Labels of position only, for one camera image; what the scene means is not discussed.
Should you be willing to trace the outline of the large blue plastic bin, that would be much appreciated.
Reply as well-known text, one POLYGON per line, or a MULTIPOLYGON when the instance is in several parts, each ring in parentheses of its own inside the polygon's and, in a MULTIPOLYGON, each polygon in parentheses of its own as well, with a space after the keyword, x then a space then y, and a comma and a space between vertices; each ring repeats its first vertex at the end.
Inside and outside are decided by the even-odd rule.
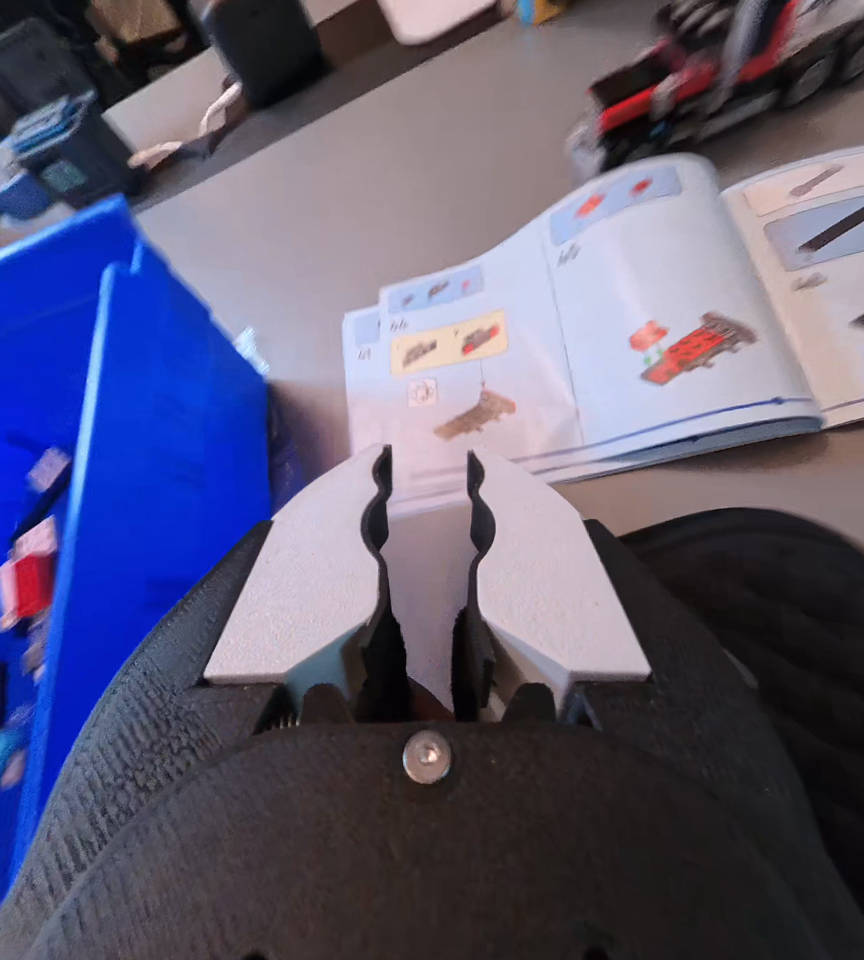
POLYGON ((5 713, 33 708, 0 789, 0 903, 102 692, 151 628, 271 514, 265 382, 133 222, 99 203, 0 250, 0 566, 70 456, 40 682, 0 633, 5 713))

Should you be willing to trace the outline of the black box device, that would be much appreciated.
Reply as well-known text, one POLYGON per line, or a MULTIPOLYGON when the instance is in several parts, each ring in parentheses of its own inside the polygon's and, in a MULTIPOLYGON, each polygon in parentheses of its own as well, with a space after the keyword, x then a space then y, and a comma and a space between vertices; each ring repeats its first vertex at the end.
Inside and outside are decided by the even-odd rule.
POLYGON ((207 1, 198 20, 246 101, 257 109, 305 89, 327 71, 318 33, 301 1, 207 1))

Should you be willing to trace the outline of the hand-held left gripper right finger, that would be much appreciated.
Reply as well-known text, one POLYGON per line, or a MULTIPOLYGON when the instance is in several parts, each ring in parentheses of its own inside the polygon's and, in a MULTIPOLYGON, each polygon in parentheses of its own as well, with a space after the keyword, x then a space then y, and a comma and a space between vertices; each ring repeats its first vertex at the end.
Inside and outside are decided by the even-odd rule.
POLYGON ((641 684, 652 666, 581 514, 533 474, 477 448, 466 489, 475 550, 455 638, 455 714, 501 719, 542 685, 555 714, 586 684, 641 684))

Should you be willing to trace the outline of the red black lego vehicle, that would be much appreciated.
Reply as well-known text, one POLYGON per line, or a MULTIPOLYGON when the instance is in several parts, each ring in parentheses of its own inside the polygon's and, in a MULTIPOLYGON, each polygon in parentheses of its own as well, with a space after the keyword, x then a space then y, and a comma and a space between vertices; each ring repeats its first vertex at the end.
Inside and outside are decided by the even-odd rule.
POLYGON ((654 23, 587 91, 566 145, 578 184, 864 78, 864 1, 666 2, 654 23))

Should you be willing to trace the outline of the open lego instruction booklet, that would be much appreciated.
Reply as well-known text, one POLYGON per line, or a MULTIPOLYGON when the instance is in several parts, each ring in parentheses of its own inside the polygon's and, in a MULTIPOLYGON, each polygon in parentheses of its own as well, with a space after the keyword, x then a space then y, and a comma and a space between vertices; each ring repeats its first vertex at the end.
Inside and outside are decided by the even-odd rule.
POLYGON ((690 153, 575 190, 342 323, 349 451, 402 510, 469 450, 550 484, 864 421, 864 148, 722 189, 690 153))

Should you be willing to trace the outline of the black quilted pad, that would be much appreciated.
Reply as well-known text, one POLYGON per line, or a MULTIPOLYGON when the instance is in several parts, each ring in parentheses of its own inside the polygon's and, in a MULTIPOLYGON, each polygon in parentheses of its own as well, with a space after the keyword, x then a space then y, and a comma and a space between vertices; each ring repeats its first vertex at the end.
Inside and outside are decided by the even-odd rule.
POLYGON ((707 510, 621 541, 748 670, 864 913, 864 551, 778 510, 707 510))

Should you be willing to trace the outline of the black battery charger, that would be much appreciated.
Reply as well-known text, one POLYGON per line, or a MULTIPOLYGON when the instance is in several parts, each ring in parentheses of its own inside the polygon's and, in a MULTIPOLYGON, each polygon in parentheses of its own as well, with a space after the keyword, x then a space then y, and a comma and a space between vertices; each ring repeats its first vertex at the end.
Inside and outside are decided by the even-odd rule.
POLYGON ((141 191, 145 172, 95 97, 63 95, 27 113, 0 142, 0 215, 30 221, 62 203, 83 210, 141 191))

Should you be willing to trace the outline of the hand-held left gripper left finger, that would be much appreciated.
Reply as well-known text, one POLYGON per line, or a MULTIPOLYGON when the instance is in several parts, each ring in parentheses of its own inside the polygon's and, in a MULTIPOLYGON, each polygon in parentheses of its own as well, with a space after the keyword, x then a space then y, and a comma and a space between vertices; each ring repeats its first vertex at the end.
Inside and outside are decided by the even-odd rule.
POLYGON ((391 447, 369 446, 274 515, 207 683, 271 683, 295 705, 329 685, 362 721, 407 719, 407 656, 381 553, 391 492, 391 447))

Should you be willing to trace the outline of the clear plastic bag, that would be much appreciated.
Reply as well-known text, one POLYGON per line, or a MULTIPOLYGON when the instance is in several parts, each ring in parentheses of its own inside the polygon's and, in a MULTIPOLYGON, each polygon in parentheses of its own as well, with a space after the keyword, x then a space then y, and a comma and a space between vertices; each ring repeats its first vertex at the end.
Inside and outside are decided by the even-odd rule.
POLYGON ((245 328, 234 338, 233 345, 238 354, 249 363, 258 375, 268 381, 270 365, 260 351, 255 329, 253 327, 245 328))

